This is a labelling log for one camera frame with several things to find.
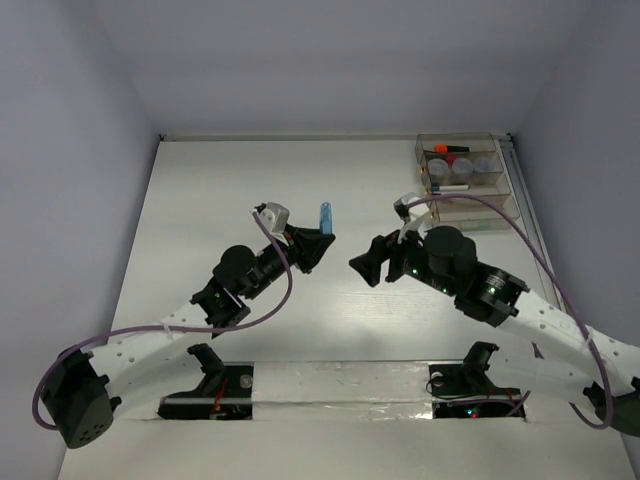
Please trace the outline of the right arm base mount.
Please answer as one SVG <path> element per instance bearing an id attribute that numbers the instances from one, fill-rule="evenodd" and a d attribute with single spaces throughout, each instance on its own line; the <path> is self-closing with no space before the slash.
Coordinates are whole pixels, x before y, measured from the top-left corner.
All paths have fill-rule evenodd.
<path id="1" fill-rule="evenodd" d="M 429 366 L 425 390 L 436 419 L 526 418 L 521 391 L 497 387 L 487 376 L 498 350 L 495 344 L 476 342 L 461 361 Z"/>

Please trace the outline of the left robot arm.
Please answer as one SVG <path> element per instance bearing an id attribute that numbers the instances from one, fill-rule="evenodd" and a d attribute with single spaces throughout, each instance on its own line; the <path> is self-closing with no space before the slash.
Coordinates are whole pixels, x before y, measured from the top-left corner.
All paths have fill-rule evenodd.
<path id="1" fill-rule="evenodd" d="M 226 368 L 210 339 L 250 328 L 247 301 L 280 277 L 291 280 L 295 269 L 311 273 L 335 240 L 324 228 L 263 232 L 265 248 L 226 249 L 204 288 L 160 323 L 113 330 L 61 352 L 36 388 L 35 421 L 79 449 L 128 410 L 177 392 L 186 372 L 193 395 L 226 391 Z"/>

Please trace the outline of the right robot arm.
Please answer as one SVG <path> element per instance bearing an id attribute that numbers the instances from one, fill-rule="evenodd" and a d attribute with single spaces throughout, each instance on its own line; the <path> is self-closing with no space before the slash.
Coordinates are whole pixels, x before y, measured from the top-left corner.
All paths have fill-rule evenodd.
<path id="1" fill-rule="evenodd" d="M 548 358 L 514 358 L 477 342 L 460 368 L 462 384 L 482 392 L 516 387 L 593 409 L 614 430 L 639 434 L 639 349 L 577 321 L 516 276 L 477 258 L 476 245 L 450 226 L 419 235 L 375 237 L 349 265 L 371 287 L 407 275 L 449 297 L 465 316 L 523 337 Z"/>

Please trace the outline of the red capped white marker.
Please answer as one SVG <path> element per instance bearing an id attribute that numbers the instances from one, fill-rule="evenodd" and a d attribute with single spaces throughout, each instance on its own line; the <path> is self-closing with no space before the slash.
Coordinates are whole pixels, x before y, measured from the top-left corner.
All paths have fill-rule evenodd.
<path id="1" fill-rule="evenodd" d="M 484 209 L 486 205 L 477 200 L 470 198 L 446 198 L 440 201 L 440 204 L 447 209 L 470 210 Z"/>

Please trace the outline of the blue capped white marker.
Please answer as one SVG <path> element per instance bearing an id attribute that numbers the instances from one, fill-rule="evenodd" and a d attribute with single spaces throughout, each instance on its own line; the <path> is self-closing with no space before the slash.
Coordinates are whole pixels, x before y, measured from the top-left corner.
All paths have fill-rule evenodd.
<path id="1" fill-rule="evenodd" d="M 470 188 L 467 184 L 458 184 L 458 185 L 433 185 L 431 191 L 439 190 L 442 193 L 449 192 L 465 192 Z"/>

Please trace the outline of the orange black highlighter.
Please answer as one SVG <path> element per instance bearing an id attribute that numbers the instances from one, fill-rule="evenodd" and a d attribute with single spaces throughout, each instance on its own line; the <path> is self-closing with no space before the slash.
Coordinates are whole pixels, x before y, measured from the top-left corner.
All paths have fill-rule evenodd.
<path id="1" fill-rule="evenodd" d="M 454 145 L 436 145 L 434 151 L 439 154 L 454 154 L 454 153 L 467 153 L 470 151 L 466 146 L 454 146 Z"/>

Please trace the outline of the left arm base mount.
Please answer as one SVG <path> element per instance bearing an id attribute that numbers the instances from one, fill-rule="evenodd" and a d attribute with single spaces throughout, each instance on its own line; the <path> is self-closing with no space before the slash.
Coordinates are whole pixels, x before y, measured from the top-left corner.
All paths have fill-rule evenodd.
<path id="1" fill-rule="evenodd" d="M 157 415 L 163 420 L 251 420 L 254 364 L 225 364 L 206 343 L 190 346 L 187 353 L 198 361 L 202 378 L 191 390 L 163 397 Z"/>

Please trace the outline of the green translucent highlighter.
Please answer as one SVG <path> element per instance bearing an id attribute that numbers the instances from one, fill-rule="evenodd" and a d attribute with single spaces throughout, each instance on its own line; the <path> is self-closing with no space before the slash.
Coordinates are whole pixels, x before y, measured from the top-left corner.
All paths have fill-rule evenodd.
<path id="1" fill-rule="evenodd" d="M 490 221 L 464 221 L 459 222 L 458 227 L 467 232 L 489 231 L 493 229 L 493 224 Z"/>

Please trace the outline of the blue translucent highlighter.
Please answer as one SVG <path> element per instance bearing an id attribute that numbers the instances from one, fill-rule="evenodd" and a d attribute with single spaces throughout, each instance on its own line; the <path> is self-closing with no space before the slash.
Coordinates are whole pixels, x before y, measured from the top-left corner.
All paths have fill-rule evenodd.
<path id="1" fill-rule="evenodd" d="M 319 230 L 323 235 L 333 233 L 332 205 L 329 202 L 324 202 L 320 206 Z"/>

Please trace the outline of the paperclip jar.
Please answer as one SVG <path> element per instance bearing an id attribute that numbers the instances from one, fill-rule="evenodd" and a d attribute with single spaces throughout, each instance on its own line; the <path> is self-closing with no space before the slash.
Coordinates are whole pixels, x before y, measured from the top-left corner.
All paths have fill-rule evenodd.
<path id="1" fill-rule="evenodd" d="M 474 173 L 473 162 L 468 158 L 459 158 L 461 164 L 451 168 L 452 181 L 456 184 L 466 184 Z"/>
<path id="2" fill-rule="evenodd" d="M 434 158 L 428 161 L 427 170 L 433 183 L 442 184 L 450 174 L 448 163 L 441 158 Z"/>
<path id="3" fill-rule="evenodd" d="M 478 157 L 473 161 L 476 174 L 489 174 L 495 172 L 494 162 L 489 157 Z"/>

